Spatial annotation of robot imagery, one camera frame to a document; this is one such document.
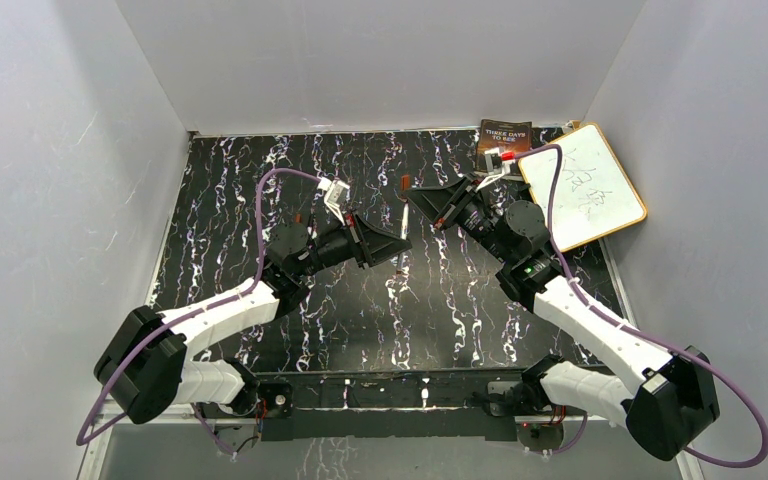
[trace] white cable clip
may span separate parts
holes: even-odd
[[[346,219],[343,218],[342,207],[349,199],[349,184],[339,179],[332,181],[325,177],[320,177],[317,188],[325,192],[325,197],[323,198],[325,208],[337,217],[340,223],[345,225]]]

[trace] book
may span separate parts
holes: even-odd
[[[475,173],[479,175],[488,173],[484,151],[493,148],[498,148],[500,153],[511,151],[520,153],[531,150],[531,122],[481,120],[475,148]],[[522,181],[519,175],[512,175],[511,179]]]

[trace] purple cable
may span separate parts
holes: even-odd
[[[564,276],[566,277],[567,281],[569,282],[570,288],[572,288],[573,293],[576,297],[583,303],[584,305],[588,305],[587,299],[584,296],[584,292],[581,290],[581,287],[578,286],[578,283],[574,280],[574,277],[572,275],[572,271],[569,268],[569,264],[567,263],[566,259],[564,258],[563,252],[561,252],[561,249],[558,248],[558,244],[555,243],[555,237],[552,235],[552,213],[553,213],[553,207],[555,204],[555,188],[558,186],[558,180],[561,176],[561,167],[563,164],[563,152],[561,150],[561,147],[556,144],[548,144],[544,145],[540,148],[536,148],[534,150],[530,150],[525,153],[517,154],[515,158],[523,158],[530,155],[534,155],[540,152],[544,152],[546,150],[555,150],[558,155],[558,160],[555,165],[555,174],[552,177],[552,187],[549,190],[549,205],[547,206],[546,210],[548,212],[548,228],[549,228],[549,241],[552,244],[552,249],[555,251],[555,254],[558,256],[558,261],[561,263],[561,267],[564,270]],[[610,317],[607,313],[605,313],[601,308],[597,307],[596,305],[589,305],[588,309],[596,314],[599,318],[602,320],[608,322],[609,324],[613,326],[620,325],[620,322],[617,320],[614,320]],[[690,447],[685,448],[684,450],[693,455],[694,457],[704,460],[708,463],[718,465],[721,467],[728,467],[728,468],[749,468],[754,467],[755,465],[758,465],[759,463],[763,462],[765,458],[767,458],[768,455],[768,426],[767,421],[764,420],[764,417],[761,415],[760,410],[758,410],[758,407],[755,405],[755,403],[752,401],[752,399],[749,398],[749,395],[743,391],[737,384],[730,379],[728,376],[726,376],[725,373],[720,371],[718,368],[714,367],[710,363],[698,358],[694,357],[693,355],[690,355],[687,353],[683,348],[678,347],[676,345],[673,345],[669,342],[660,340],[656,337],[653,337],[652,335],[649,335],[647,333],[641,332],[635,328],[632,328],[627,325],[623,325],[620,327],[620,330],[622,330],[625,333],[628,333],[629,335],[632,335],[634,337],[637,337],[641,340],[645,340],[649,343],[653,343],[655,345],[658,345],[662,348],[665,348],[670,353],[677,354],[678,356],[685,358],[694,364],[704,368],[705,370],[711,372],[712,375],[719,378],[720,381],[725,384],[729,389],[731,389],[732,392],[734,392],[735,395],[743,402],[744,405],[746,405],[746,408],[749,409],[749,412],[752,414],[753,417],[755,417],[755,421],[758,422],[758,428],[761,429],[761,449],[758,451],[758,454],[754,457],[750,458],[749,460],[744,460],[741,462],[733,462],[728,460],[721,460],[718,458],[713,458],[708,455],[705,455],[704,453],[697,452],[696,450],[693,450]],[[581,430],[584,430],[584,424],[581,425]],[[580,436],[581,431],[579,431],[579,434],[576,435],[576,438],[573,439],[572,442],[570,442],[569,445],[566,447],[571,447],[575,441],[578,440],[578,437]]]
[[[210,303],[207,305],[205,310],[211,310],[216,307],[220,307],[222,305],[226,305],[228,303],[231,303],[233,301],[239,300],[240,297],[244,295],[248,295],[252,291],[254,291],[255,287],[257,287],[257,284],[260,283],[260,277],[263,276],[263,257],[266,252],[266,245],[264,245],[263,242],[263,223],[261,220],[261,200],[263,198],[263,188],[266,186],[266,182],[272,178],[272,176],[279,174],[279,173],[289,173],[292,175],[298,175],[300,177],[306,178],[308,180],[313,180],[314,182],[319,182],[319,178],[310,175],[308,173],[300,172],[298,170],[293,170],[290,168],[275,168],[272,169],[266,174],[261,177],[260,182],[257,184],[257,190],[255,193],[255,236],[257,237],[257,273],[254,276],[254,281],[251,285],[249,285],[245,290],[239,293],[239,295],[231,296],[224,298],[222,300],[217,300],[213,303]],[[122,376],[122,373],[125,371],[126,368],[128,368],[128,365],[131,364],[131,362],[134,361],[134,358],[139,355],[139,353],[154,340],[155,338],[159,337],[161,334],[166,332],[167,330],[187,321],[192,318],[195,318],[200,313],[202,313],[204,310],[193,310],[191,312],[187,312],[184,315],[181,315],[180,317],[164,324],[162,327],[158,328],[157,330],[151,332],[146,338],[143,339],[140,343],[138,343],[130,353],[125,357],[124,360],[122,360],[122,363],[119,365],[116,370],[113,371],[113,375],[110,376],[110,379],[107,380],[107,383],[104,384],[104,387],[101,389],[101,393],[98,394],[98,398],[95,400],[95,403],[93,403],[92,408],[90,408],[90,412],[87,414],[87,418],[84,419],[83,425],[81,425],[81,430],[78,432],[78,438],[76,440],[76,443],[79,446],[86,445],[87,443],[93,441],[96,437],[101,435],[102,432],[107,430],[108,428],[115,425],[119,420],[122,420],[125,418],[125,413],[120,413],[116,417],[114,417],[109,422],[102,425],[100,428],[94,430],[92,433],[87,435],[87,430],[90,429],[92,426],[93,420],[95,417],[99,414],[101,411],[101,407],[104,404],[104,400],[107,398],[107,395],[110,394],[110,391],[113,389],[113,385],[116,384],[116,381],[119,380],[119,377]],[[225,442],[223,442],[219,437],[216,436],[215,433],[213,433],[213,429],[210,428],[210,426],[207,424],[207,422],[204,420],[204,418],[201,418],[201,414],[196,410],[196,418],[199,419],[201,424],[207,429],[207,431],[210,433],[210,435],[213,437],[213,440],[216,442],[216,444],[219,446],[219,448],[226,451],[226,453],[232,454],[234,452],[233,449],[231,449]]]

